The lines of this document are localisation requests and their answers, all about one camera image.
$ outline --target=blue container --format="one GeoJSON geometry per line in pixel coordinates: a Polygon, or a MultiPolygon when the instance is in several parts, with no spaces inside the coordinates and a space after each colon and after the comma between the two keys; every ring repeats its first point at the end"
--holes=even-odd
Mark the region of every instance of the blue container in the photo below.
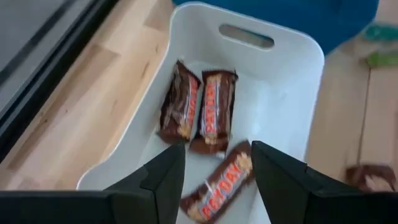
{"type": "MultiPolygon", "coordinates": [[[[175,4],[189,2],[173,0],[175,4]]],[[[241,14],[300,30],[325,54],[361,32],[376,15],[379,0],[202,0],[241,14]]]]}

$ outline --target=white storage basket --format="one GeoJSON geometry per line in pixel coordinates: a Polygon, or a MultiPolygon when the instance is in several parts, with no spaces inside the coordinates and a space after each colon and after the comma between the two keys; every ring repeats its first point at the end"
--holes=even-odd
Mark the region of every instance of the white storage basket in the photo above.
{"type": "MultiPolygon", "coordinates": [[[[80,179],[79,190],[105,189],[168,147],[155,132],[177,59],[200,78],[202,70],[211,68],[236,70],[239,75],[229,148],[243,139],[260,140],[304,160],[324,64],[319,45],[295,30],[207,4],[188,3],[176,8],[172,16],[167,54],[118,146],[80,179]],[[264,49],[223,36],[220,26],[225,24],[270,37],[274,46],[264,49]]],[[[183,195],[199,186],[220,162],[187,151],[183,195]]],[[[259,201],[256,191],[255,184],[244,189],[219,223],[248,223],[252,211],[253,223],[264,223],[264,206],[253,203],[255,197],[259,201]]],[[[177,223],[194,222],[180,211],[177,223]]]]}

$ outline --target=bin handle cutout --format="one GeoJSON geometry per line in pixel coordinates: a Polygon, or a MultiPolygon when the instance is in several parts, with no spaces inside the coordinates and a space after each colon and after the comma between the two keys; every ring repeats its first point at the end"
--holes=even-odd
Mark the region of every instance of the bin handle cutout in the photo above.
{"type": "Polygon", "coordinates": [[[223,37],[238,40],[249,45],[259,47],[260,49],[271,49],[275,46],[274,39],[246,29],[242,29],[229,24],[222,24],[218,31],[223,37]]]}

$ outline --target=wooden surface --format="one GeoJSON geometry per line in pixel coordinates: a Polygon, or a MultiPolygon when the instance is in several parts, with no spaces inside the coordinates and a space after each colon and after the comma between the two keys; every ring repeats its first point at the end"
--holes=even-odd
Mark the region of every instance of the wooden surface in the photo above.
{"type": "MultiPolygon", "coordinates": [[[[381,0],[378,18],[394,18],[393,1],[381,0]]],[[[120,0],[0,164],[0,189],[74,189],[87,169],[108,157],[164,56],[172,9],[170,0],[120,0]]],[[[397,70],[370,72],[358,63],[363,49],[370,46],[352,40],[331,53],[319,92],[307,160],[336,179],[346,165],[367,157],[372,162],[374,148],[385,141],[375,130],[395,139],[389,121],[398,116],[398,97],[389,96],[398,95],[376,90],[385,83],[394,89],[397,70]],[[390,100],[380,123],[377,99],[384,97],[390,100]],[[366,107],[376,109],[365,119],[366,107]],[[364,123],[371,128],[363,133],[364,123]]],[[[391,160],[395,143],[384,146],[391,160]]]]}

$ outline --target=brown wrapper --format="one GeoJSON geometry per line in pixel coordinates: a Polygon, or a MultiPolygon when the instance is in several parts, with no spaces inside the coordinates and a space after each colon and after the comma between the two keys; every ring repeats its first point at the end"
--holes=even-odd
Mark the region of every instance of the brown wrapper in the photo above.
{"type": "Polygon", "coordinates": [[[393,192],[396,176],[389,166],[363,164],[346,169],[346,183],[365,192],[393,192]]]}
{"type": "Polygon", "coordinates": [[[225,70],[203,72],[198,131],[190,150],[200,154],[216,154],[225,158],[231,137],[237,74],[225,70]]]}
{"type": "Polygon", "coordinates": [[[216,170],[190,195],[183,197],[180,208],[198,223],[217,221],[254,180],[249,141],[239,143],[216,170]]]}
{"type": "Polygon", "coordinates": [[[163,141],[174,144],[179,140],[190,140],[199,86],[198,77],[177,61],[160,116],[158,134],[163,141]]]}

